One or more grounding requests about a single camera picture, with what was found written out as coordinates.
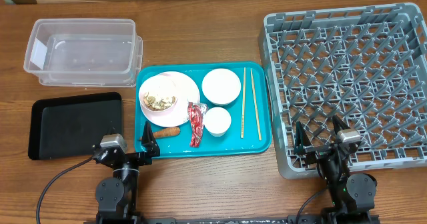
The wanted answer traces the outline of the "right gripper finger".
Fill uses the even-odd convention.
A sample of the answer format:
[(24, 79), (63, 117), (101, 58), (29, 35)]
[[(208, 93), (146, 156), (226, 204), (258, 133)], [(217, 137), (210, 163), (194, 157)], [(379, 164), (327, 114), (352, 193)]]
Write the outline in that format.
[(312, 144), (300, 121), (296, 122), (296, 138), (294, 143), (294, 153), (311, 153)]
[(333, 126), (334, 126), (335, 136), (337, 136), (340, 131), (346, 130), (346, 129), (350, 128), (337, 115), (333, 115), (332, 116), (332, 123), (333, 123)]

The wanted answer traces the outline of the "rice and food scraps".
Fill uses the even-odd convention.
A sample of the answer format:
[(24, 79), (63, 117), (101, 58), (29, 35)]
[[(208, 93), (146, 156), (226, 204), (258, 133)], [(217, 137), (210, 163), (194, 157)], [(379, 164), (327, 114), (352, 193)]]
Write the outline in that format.
[(165, 111), (172, 107), (176, 102), (175, 96), (165, 96), (150, 93), (145, 93), (143, 96), (144, 105), (152, 111)]

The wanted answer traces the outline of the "pink bowl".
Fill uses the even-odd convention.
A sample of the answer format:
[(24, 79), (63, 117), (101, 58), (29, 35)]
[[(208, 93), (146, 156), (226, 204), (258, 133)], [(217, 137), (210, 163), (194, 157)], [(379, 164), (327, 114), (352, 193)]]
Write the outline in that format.
[(141, 87), (139, 88), (139, 93), (138, 93), (140, 107), (143, 111), (147, 111), (148, 113), (161, 113), (161, 112), (169, 111), (170, 109), (172, 109), (175, 106), (175, 104), (165, 111), (152, 111), (148, 109), (143, 103), (143, 96), (145, 93), (150, 93), (151, 95), (158, 94), (158, 95), (161, 95), (162, 97), (175, 96), (176, 97), (175, 104), (177, 103), (177, 100), (178, 100), (178, 92), (177, 92), (177, 87), (175, 83), (173, 82), (171, 77), (168, 77), (165, 75), (156, 75), (156, 76), (150, 77), (141, 84)]

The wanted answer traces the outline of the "red foil wrapper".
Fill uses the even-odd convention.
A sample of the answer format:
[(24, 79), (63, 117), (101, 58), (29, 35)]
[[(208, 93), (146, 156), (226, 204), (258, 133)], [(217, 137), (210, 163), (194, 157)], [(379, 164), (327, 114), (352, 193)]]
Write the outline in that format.
[(203, 137), (203, 118), (208, 111), (208, 106), (204, 103), (189, 102), (187, 112), (191, 125), (190, 147), (199, 147)]

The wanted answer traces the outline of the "pink plate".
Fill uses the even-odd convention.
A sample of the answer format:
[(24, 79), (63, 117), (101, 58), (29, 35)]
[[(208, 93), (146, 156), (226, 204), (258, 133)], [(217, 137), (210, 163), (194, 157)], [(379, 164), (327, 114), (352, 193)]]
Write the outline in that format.
[[(164, 111), (152, 111), (145, 106), (143, 95), (162, 81), (164, 87), (170, 87), (172, 95), (176, 97), (175, 103)], [(200, 92), (195, 81), (186, 74), (177, 71), (166, 71), (153, 77), (138, 77), (137, 97), (140, 109), (144, 116), (153, 124), (160, 127), (175, 127), (186, 123), (189, 119), (187, 106), (189, 102), (199, 102)]]

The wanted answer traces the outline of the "small white cup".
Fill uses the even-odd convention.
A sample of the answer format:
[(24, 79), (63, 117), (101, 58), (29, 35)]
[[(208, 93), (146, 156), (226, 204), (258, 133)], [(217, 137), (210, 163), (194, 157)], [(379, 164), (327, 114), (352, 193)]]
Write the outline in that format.
[(211, 108), (203, 118), (207, 131), (214, 137), (221, 137), (230, 128), (232, 118), (230, 113), (222, 107)]

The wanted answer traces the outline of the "large white bowl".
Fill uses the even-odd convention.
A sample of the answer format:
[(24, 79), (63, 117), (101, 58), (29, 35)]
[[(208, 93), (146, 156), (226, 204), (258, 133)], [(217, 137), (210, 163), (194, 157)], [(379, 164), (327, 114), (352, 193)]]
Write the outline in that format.
[(228, 105), (240, 94), (240, 78), (231, 70), (219, 68), (208, 72), (202, 80), (202, 92), (215, 105)]

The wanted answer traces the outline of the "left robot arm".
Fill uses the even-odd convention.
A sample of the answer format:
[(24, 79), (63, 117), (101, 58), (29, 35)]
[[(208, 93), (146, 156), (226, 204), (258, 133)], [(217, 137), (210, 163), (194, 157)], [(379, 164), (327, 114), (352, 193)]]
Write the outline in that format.
[(96, 223), (147, 223), (136, 210), (139, 167), (151, 165), (152, 159), (160, 156), (149, 122), (144, 125), (141, 144), (145, 151), (128, 153), (123, 136), (111, 134), (95, 146), (95, 162), (113, 170), (112, 176), (100, 181), (95, 190), (98, 202)]

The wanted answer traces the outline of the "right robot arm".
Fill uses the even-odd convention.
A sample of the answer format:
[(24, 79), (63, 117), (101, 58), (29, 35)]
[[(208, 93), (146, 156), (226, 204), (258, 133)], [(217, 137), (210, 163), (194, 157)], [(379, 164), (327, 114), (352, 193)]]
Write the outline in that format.
[[(311, 146), (303, 125), (296, 123), (294, 153), (305, 155), (308, 165), (316, 165), (326, 187), (304, 202), (294, 223), (379, 223), (379, 217), (370, 214), (375, 206), (377, 180), (366, 173), (351, 174), (348, 168), (348, 159), (358, 150), (362, 136), (336, 115), (332, 123), (334, 141), (319, 147)], [(325, 191), (330, 193), (333, 205), (323, 208), (319, 215), (304, 215), (307, 204)]]

